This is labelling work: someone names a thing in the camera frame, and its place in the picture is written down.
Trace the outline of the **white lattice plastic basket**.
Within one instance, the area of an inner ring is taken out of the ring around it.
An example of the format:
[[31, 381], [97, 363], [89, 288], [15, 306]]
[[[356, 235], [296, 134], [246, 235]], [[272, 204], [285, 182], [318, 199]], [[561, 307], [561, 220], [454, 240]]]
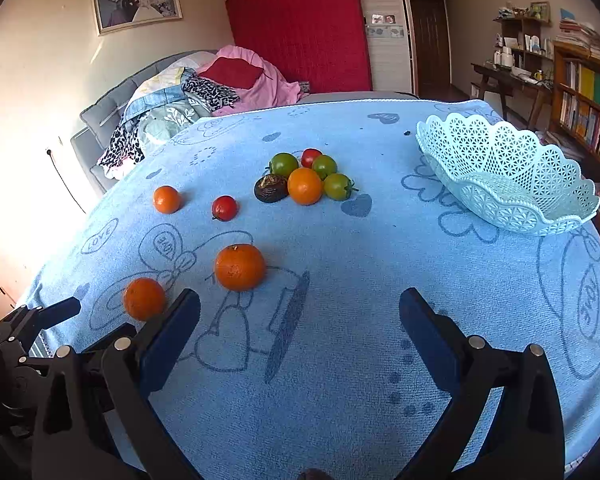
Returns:
[[555, 145], [508, 122], [480, 115], [431, 115], [416, 141], [439, 181], [483, 221], [509, 232], [557, 235], [592, 220], [600, 208], [594, 182]]

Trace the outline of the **small wooden shelf unit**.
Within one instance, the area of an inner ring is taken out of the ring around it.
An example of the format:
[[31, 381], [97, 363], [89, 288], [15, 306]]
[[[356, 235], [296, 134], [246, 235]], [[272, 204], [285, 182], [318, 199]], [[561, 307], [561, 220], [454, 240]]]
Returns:
[[526, 8], [501, 6], [494, 22], [501, 26], [501, 46], [512, 51], [515, 67], [535, 73], [553, 61], [548, 1], [535, 1]]

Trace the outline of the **framed wedding photo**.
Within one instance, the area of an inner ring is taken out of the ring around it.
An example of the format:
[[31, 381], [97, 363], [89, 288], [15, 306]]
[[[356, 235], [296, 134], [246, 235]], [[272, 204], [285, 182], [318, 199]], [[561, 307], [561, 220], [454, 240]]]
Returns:
[[99, 36], [183, 18], [180, 0], [93, 0]]

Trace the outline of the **dark wooden door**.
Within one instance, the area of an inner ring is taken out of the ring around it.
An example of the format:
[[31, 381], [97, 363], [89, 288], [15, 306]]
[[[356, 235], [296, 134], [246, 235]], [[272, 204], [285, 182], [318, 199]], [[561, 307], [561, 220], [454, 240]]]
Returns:
[[451, 49], [446, 0], [410, 0], [418, 95], [442, 101], [451, 85]]

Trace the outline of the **red tomato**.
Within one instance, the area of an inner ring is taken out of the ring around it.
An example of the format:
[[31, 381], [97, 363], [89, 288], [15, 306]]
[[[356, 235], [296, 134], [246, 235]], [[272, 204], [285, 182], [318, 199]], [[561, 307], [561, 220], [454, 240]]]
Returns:
[[238, 214], [238, 209], [238, 203], [232, 196], [220, 196], [211, 205], [212, 218], [223, 222], [233, 220]]
[[317, 157], [320, 157], [321, 154], [322, 152], [317, 150], [316, 148], [307, 148], [302, 152], [300, 158], [301, 165], [306, 168], [311, 168], [313, 166], [314, 160], [317, 159]]

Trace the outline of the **large orange front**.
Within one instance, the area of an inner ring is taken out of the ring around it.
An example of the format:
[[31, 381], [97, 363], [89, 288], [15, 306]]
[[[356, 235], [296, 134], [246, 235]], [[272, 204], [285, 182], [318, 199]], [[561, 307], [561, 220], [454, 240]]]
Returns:
[[245, 292], [257, 287], [265, 278], [266, 263], [260, 250], [250, 244], [231, 244], [215, 258], [215, 278], [226, 289]]

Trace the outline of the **light blue patterned towel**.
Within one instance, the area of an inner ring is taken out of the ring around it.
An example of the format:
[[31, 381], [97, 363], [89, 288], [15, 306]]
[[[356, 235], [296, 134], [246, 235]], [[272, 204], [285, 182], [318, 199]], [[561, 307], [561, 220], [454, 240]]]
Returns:
[[[202, 120], [164, 144], [92, 211], [65, 255], [24, 301], [68, 297], [80, 313], [43, 335], [84, 349], [128, 318], [134, 278], [201, 300], [200, 321], [166, 385], [150, 400], [208, 479], [289, 479], [317, 467], [338, 479], [391, 479], [449, 402], [402, 330], [414, 287], [437, 312], [496, 348], [541, 346], [562, 407], [566, 460], [600, 436], [600, 236], [592, 224], [535, 237], [475, 216], [437, 179], [415, 131], [450, 108], [358, 101], [272, 108]], [[278, 153], [316, 148], [358, 192], [310, 206], [266, 204], [253, 188]], [[180, 192], [155, 210], [159, 186]], [[213, 201], [238, 203], [214, 220]], [[216, 255], [256, 246], [266, 274], [233, 292]]]

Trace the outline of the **grey bed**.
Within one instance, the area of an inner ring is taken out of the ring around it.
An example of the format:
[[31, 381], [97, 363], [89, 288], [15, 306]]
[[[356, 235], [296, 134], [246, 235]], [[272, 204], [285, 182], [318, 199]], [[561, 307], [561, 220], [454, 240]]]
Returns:
[[[79, 164], [90, 179], [94, 188], [106, 193], [120, 180], [111, 180], [105, 177], [104, 170], [97, 165], [99, 156], [104, 154], [112, 130], [114, 121], [120, 117], [120, 108], [133, 91], [146, 79], [155, 76], [171, 63], [179, 60], [185, 55], [195, 52], [208, 52], [215, 54], [216, 51], [191, 50], [172, 54], [153, 62], [135, 74], [125, 78], [114, 88], [108, 90], [94, 104], [82, 110], [80, 118], [84, 122], [84, 128], [70, 140], [73, 151], [76, 153]], [[355, 91], [336, 93], [317, 93], [311, 90], [298, 103], [306, 102], [328, 102], [357, 98], [398, 98], [413, 99], [414, 94], [408, 92], [391, 91]]]

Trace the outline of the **green tomato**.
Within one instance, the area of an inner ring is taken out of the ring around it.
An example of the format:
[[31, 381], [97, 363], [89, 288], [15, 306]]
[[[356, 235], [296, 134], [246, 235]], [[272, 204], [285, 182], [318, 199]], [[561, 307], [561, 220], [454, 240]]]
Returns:
[[358, 192], [358, 189], [345, 174], [330, 174], [323, 182], [323, 191], [332, 200], [344, 202], [351, 197], [353, 192]]
[[311, 169], [315, 171], [322, 180], [325, 180], [331, 174], [336, 174], [338, 172], [337, 163], [328, 155], [315, 157]]
[[278, 153], [268, 163], [268, 173], [287, 179], [294, 170], [299, 168], [298, 159], [290, 153]]

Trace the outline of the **wooden desk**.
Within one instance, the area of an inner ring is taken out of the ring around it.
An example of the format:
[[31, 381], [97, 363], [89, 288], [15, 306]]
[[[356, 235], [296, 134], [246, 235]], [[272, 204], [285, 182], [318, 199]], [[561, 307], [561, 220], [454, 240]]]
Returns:
[[[553, 91], [547, 89], [544, 84], [532, 84], [513, 76], [507, 70], [485, 66], [483, 64], [472, 63], [474, 72], [480, 77], [478, 83], [478, 99], [483, 100], [486, 92], [492, 92], [500, 97], [502, 117], [507, 120], [509, 117], [516, 118], [525, 127], [535, 130], [539, 125], [539, 119], [542, 109], [545, 105], [553, 102]], [[508, 96], [514, 96], [520, 93], [532, 101], [531, 110], [527, 118], [513, 110], [506, 103]]]

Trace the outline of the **dark brown passion fruit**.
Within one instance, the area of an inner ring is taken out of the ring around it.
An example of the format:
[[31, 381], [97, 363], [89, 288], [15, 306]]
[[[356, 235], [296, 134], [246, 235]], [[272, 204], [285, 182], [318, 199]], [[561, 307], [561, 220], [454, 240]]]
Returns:
[[280, 174], [266, 174], [257, 180], [253, 194], [262, 203], [279, 202], [288, 196], [287, 179]]

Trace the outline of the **red upright mattress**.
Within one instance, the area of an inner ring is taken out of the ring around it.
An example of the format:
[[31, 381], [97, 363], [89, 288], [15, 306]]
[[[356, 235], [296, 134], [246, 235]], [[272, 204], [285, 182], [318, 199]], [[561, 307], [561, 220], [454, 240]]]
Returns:
[[361, 0], [226, 0], [234, 44], [313, 93], [373, 89]]

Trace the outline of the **pile of clothes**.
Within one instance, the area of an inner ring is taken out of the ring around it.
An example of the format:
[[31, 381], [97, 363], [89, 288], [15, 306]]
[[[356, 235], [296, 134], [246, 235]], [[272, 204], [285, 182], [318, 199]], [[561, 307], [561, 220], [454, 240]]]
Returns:
[[106, 178], [121, 180], [202, 118], [294, 105], [309, 90], [308, 82], [287, 81], [272, 63], [242, 47], [185, 55], [122, 103], [97, 165]]

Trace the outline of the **wooden bookshelf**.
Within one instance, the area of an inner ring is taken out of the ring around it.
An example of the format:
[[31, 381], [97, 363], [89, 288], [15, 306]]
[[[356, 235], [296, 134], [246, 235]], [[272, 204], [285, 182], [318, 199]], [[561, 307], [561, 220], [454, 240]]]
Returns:
[[[577, 145], [582, 172], [600, 199], [600, 58], [573, 44], [554, 47], [550, 126]], [[593, 222], [600, 233], [600, 206]]]

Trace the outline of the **small orange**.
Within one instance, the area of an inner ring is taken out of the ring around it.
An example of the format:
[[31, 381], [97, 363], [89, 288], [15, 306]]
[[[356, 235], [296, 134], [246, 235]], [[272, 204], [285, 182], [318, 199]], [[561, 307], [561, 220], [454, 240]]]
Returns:
[[163, 185], [155, 189], [152, 203], [156, 211], [162, 214], [174, 214], [181, 208], [182, 198], [178, 190], [170, 185]]

